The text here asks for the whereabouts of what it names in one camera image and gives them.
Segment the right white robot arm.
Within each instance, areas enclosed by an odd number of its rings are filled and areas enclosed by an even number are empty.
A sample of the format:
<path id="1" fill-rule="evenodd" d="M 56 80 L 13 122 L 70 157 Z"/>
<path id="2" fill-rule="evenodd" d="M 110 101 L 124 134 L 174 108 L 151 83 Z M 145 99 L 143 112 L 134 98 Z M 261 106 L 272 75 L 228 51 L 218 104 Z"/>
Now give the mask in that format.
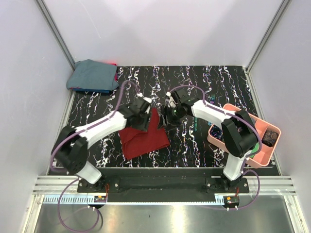
<path id="1" fill-rule="evenodd" d="M 262 142 L 249 113 L 225 110 L 210 104 L 205 97 L 189 96 L 182 86 L 166 93 L 167 103 L 161 106 L 158 128 L 178 127 L 182 118 L 191 116 L 217 126 L 223 135 L 228 158 L 216 186 L 225 192 L 238 187 L 246 160 L 261 151 Z"/>

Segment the dark red cloth napkin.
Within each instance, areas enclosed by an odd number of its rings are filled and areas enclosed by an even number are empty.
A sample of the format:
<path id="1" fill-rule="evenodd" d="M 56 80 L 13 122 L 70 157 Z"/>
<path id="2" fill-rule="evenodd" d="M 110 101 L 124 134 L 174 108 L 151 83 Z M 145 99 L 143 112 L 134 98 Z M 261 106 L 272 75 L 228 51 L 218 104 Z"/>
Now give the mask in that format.
<path id="1" fill-rule="evenodd" d="M 164 129 L 158 129 L 159 114 L 152 108 L 151 120 L 146 132 L 133 128 L 119 131 L 122 152 L 127 160 L 159 150 L 170 145 Z"/>

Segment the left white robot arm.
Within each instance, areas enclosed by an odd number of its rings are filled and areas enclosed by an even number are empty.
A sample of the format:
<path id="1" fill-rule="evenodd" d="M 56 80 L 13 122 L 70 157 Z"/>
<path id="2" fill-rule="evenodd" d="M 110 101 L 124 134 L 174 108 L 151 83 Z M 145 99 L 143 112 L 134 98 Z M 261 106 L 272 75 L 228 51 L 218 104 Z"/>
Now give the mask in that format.
<path id="1" fill-rule="evenodd" d="M 92 191 L 102 191 L 105 180 L 101 178 L 101 172 L 88 161 L 88 150 L 104 137 L 126 128 L 147 131 L 151 102 L 150 98 L 138 97 L 133 103 L 85 126 L 64 127 L 52 149 L 52 157 L 70 175 L 86 180 Z"/>

